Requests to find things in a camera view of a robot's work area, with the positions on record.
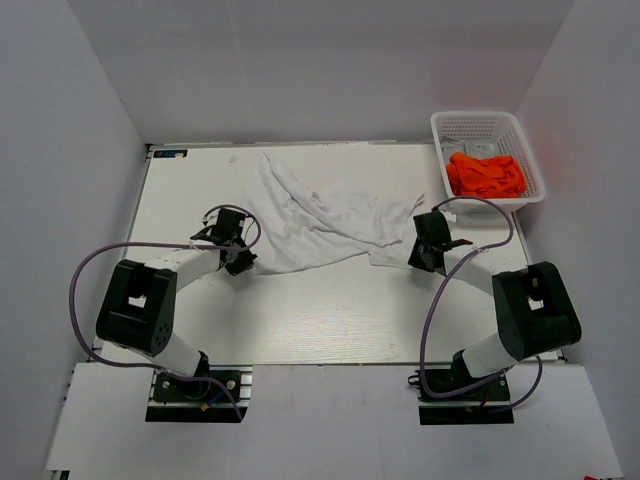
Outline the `white t shirt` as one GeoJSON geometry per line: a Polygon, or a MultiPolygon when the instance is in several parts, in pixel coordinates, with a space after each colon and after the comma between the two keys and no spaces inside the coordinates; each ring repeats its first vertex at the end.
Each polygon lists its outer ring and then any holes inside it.
{"type": "Polygon", "coordinates": [[[241,203],[261,225],[253,273],[301,272],[360,255],[373,266],[405,269],[416,240],[412,217],[423,202],[419,193],[380,200],[351,179],[312,190],[263,154],[241,203]]]}

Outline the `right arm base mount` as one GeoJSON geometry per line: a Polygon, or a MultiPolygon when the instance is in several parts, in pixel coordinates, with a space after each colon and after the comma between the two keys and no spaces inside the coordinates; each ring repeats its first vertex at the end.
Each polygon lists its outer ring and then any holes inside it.
{"type": "Polygon", "coordinates": [[[419,370],[408,376],[407,383],[417,391],[421,426],[510,425],[514,423],[511,395],[502,374],[479,389],[462,395],[435,398],[422,386],[419,370]]]}

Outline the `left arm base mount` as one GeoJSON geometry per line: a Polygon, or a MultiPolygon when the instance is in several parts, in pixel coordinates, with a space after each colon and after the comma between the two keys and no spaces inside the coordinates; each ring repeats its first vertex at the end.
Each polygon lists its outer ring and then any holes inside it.
{"type": "Polygon", "coordinates": [[[148,423],[235,424],[240,423],[249,408],[253,368],[211,367],[214,378],[230,392],[233,403],[216,383],[184,382],[166,373],[152,377],[145,421],[148,423]]]}

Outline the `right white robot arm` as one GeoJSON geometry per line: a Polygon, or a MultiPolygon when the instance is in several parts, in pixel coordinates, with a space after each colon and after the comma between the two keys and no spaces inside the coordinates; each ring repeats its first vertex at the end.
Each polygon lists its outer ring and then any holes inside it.
{"type": "Polygon", "coordinates": [[[416,241],[408,264],[443,278],[427,312],[419,347],[418,378],[429,396],[475,398],[489,382],[521,361],[581,340],[580,321],[553,263],[500,270],[481,255],[508,240],[482,247],[467,239],[455,240],[438,209],[417,215],[413,221],[416,241]],[[444,290],[454,279],[492,297],[497,331],[454,354],[445,379],[431,383],[425,363],[428,333],[444,290]]]}

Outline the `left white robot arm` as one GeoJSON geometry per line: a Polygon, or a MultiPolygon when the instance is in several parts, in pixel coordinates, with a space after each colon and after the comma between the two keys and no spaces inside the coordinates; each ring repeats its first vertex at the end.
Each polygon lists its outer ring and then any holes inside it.
{"type": "Polygon", "coordinates": [[[178,293],[219,270],[231,276],[254,266],[254,242],[247,227],[260,228],[249,211],[232,205],[205,214],[203,228],[186,245],[135,242],[135,247],[160,248],[160,257],[139,262],[125,259],[114,267],[96,321],[96,336],[148,360],[155,369],[177,376],[177,387],[199,399],[211,387],[206,355],[174,332],[178,293]]]}

